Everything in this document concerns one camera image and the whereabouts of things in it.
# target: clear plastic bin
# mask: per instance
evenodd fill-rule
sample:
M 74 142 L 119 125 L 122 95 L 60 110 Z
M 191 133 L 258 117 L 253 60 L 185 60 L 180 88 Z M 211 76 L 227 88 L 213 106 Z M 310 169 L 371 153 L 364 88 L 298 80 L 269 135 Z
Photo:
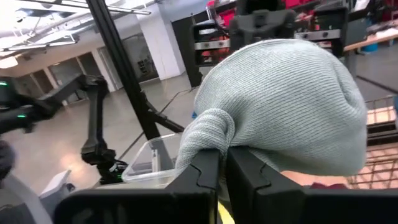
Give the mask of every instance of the clear plastic bin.
M 180 140 L 180 134 L 170 134 L 147 141 L 122 173 L 122 180 L 130 188 L 166 187 L 175 178 L 174 165 Z

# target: doorway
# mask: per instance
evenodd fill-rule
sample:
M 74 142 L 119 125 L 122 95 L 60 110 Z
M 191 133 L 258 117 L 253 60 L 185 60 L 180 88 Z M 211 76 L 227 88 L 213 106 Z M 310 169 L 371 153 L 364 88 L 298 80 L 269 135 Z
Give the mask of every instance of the doorway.
M 53 90 L 53 86 L 43 70 L 18 77 L 14 83 L 20 94 L 33 98 L 40 98 Z
M 85 75 L 92 75 L 96 77 L 102 77 L 101 71 L 95 62 L 94 56 L 91 52 L 83 54 L 77 57 L 78 62 Z
M 49 70 L 54 76 L 54 79 L 58 85 L 63 85 L 64 83 L 67 83 L 77 76 L 83 74 L 83 70 L 81 69 L 76 58 L 71 58 L 66 61 L 51 65 L 49 66 Z M 77 90 L 71 94 L 66 101 L 68 103 L 74 103 L 85 99 L 87 99 L 87 94 L 82 90 Z
M 123 46 L 126 49 L 139 82 L 159 77 L 144 34 L 141 33 L 124 39 Z

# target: beanie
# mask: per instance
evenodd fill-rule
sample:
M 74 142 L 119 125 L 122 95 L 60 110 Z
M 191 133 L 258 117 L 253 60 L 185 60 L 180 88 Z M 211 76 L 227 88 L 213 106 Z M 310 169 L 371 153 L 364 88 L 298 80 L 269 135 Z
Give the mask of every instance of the beanie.
M 248 146 L 282 172 L 355 175 L 366 160 L 367 109 L 353 77 L 331 53 L 295 39 L 263 40 L 224 59 L 195 98 L 176 170 L 202 149 Z M 228 199 L 224 174 L 220 197 Z

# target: wooden table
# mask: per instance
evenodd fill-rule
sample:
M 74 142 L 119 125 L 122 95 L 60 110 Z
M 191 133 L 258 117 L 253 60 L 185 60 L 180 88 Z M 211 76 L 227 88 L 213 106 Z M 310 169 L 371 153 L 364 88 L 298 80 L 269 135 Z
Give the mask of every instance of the wooden table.
M 387 35 L 384 37 L 376 37 L 376 35 L 371 35 L 365 41 L 347 45 L 346 47 L 344 47 L 345 65 L 348 68 L 349 72 L 352 74 L 352 76 L 355 78 L 357 75 L 357 73 L 356 73 L 356 57 L 355 57 L 355 53 L 354 53 L 355 49 L 359 49 L 359 48 L 367 46 L 369 44 L 385 42 L 385 41 L 392 40 L 395 38 L 398 38 L 398 34 L 396 34 L 396 33 Z
M 355 49 L 358 49 L 358 48 L 361 48 L 361 47 L 364 47 L 364 46 L 367 46 L 370 44 L 385 42 L 385 41 L 392 40 L 395 38 L 398 38 L 398 34 L 392 34 L 392 35 L 388 35 L 385 37 L 376 37 L 376 35 L 371 35 L 365 41 L 358 42 L 358 43 L 351 44 L 351 45 L 344 47 L 344 51 L 347 52 L 350 50 L 355 50 Z

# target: gray floor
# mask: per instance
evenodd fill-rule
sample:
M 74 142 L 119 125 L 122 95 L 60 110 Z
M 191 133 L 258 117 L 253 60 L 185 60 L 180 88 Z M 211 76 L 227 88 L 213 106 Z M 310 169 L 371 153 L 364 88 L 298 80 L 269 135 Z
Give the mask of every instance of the gray floor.
M 395 53 L 397 49 L 398 46 L 395 45 L 382 48 L 365 57 L 359 56 L 358 73 L 398 88 L 398 54 Z M 361 81 L 358 82 L 358 86 L 367 100 L 391 94 Z M 186 126 L 192 120 L 196 91 L 184 91 L 190 89 L 186 76 L 162 83 L 147 83 L 143 89 L 149 101 L 158 110 L 162 110 L 172 101 L 164 110 L 164 114 L 170 119 L 182 126 Z M 95 184 L 99 179 L 96 169 L 85 164 L 80 158 L 80 148 L 86 139 L 87 115 L 88 102 L 76 103 L 59 112 L 54 119 L 39 123 L 34 133 L 7 133 L 4 138 L 14 146 L 18 155 L 14 174 L 37 193 L 43 190 L 55 174 L 65 169 L 72 170 L 70 180 L 79 189 Z M 163 127 L 159 129 L 161 134 L 171 133 Z M 140 133 L 142 129 L 124 90 L 107 97 L 104 103 L 104 137 L 108 147 L 115 149 L 118 157 L 123 156 L 123 160 L 129 162 L 146 142 L 144 136 L 136 140 Z

